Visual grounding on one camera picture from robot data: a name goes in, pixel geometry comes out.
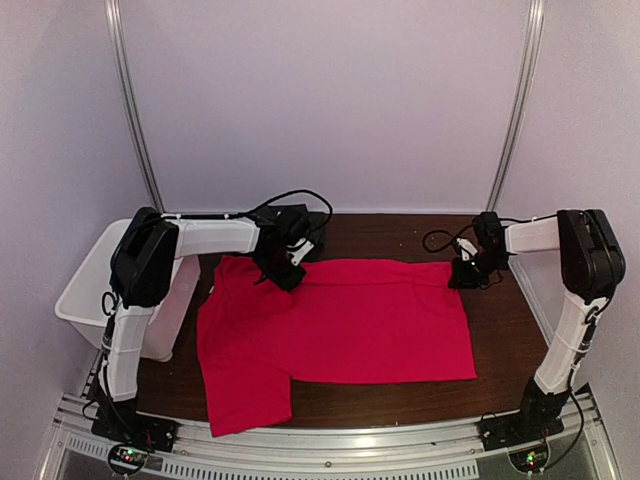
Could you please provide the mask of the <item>dark pinstriped shirt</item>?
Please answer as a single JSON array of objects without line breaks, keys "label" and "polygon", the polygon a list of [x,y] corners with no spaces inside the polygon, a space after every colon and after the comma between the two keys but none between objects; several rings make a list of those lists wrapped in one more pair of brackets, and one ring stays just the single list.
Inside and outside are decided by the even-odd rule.
[{"label": "dark pinstriped shirt", "polygon": [[328,215],[309,211],[305,204],[264,206],[251,215],[259,228],[259,242],[286,247],[321,232]]}]

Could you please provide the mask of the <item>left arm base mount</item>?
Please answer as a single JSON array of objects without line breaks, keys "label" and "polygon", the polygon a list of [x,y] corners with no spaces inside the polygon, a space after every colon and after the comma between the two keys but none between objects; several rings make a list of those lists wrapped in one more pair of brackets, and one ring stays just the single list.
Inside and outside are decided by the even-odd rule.
[{"label": "left arm base mount", "polygon": [[98,408],[91,433],[118,443],[150,452],[171,452],[178,423],[174,420],[138,412],[136,397],[115,401],[98,385],[93,398]]}]

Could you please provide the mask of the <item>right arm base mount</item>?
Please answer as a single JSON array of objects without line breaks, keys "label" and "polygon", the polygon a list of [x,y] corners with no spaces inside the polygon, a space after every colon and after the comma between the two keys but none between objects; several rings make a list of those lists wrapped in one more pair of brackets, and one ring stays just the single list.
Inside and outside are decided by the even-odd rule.
[{"label": "right arm base mount", "polygon": [[517,411],[500,416],[487,413],[479,420],[477,430],[484,450],[513,447],[563,432],[560,415],[568,399],[568,390],[544,393],[531,379]]}]

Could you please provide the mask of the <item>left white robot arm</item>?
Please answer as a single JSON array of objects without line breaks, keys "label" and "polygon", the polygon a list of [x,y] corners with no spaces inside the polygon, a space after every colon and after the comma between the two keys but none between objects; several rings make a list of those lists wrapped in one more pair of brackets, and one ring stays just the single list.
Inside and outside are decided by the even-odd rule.
[{"label": "left white robot arm", "polygon": [[249,257],[259,279],[290,292],[303,280],[303,259],[323,245],[327,215],[304,205],[259,206],[235,214],[161,214],[139,209],[110,259],[112,304],[103,309],[102,362],[96,401],[106,429],[123,444],[137,442],[144,424],[129,408],[137,395],[143,337],[154,310],[171,290],[178,259],[207,254]]}]

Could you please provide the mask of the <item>red garment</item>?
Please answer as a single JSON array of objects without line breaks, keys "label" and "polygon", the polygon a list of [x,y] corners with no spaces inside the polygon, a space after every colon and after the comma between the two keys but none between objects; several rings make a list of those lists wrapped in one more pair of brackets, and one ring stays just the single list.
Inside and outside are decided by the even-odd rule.
[{"label": "red garment", "polygon": [[225,257],[197,319],[213,436],[289,421],[295,381],[347,385],[473,380],[467,315],[449,264],[309,263],[286,292]]}]

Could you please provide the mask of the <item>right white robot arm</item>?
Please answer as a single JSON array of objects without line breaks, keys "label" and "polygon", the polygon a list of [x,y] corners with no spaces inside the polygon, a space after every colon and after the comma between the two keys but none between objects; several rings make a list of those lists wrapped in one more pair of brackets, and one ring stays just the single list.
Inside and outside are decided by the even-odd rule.
[{"label": "right white robot arm", "polygon": [[564,303],[548,351],[523,394],[512,430],[535,440],[572,393],[573,380],[590,350],[598,322],[626,273],[619,242],[601,209],[562,209],[530,220],[483,212],[445,244],[455,251],[449,286],[485,289],[510,258],[556,251]]}]

